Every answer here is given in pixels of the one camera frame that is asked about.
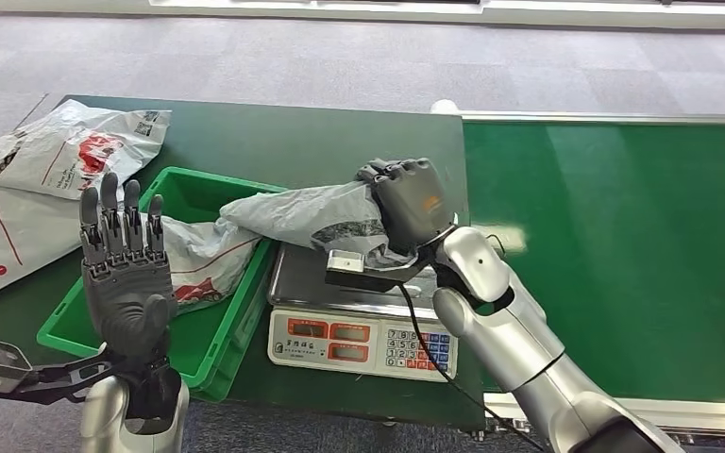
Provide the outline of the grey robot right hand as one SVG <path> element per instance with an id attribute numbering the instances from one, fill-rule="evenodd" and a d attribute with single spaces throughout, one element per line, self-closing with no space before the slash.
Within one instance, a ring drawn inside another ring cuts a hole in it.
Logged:
<path id="1" fill-rule="evenodd" d="M 446 193 L 429 159 L 373 159 L 356 178 L 371 189 L 379 206 L 389 248 L 400 255 L 414 253 L 456 224 Z"/>

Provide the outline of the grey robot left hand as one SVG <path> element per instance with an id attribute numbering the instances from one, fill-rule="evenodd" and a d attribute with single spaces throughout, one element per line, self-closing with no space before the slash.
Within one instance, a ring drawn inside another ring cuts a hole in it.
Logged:
<path id="1" fill-rule="evenodd" d="M 148 363 L 165 355 L 177 314 L 161 221 L 163 199 L 139 210 L 140 184 L 129 180 L 118 201 L 119 178 L 105 174 L 80 198 L 83 288 L 93 328 L 121 358 Z"/>

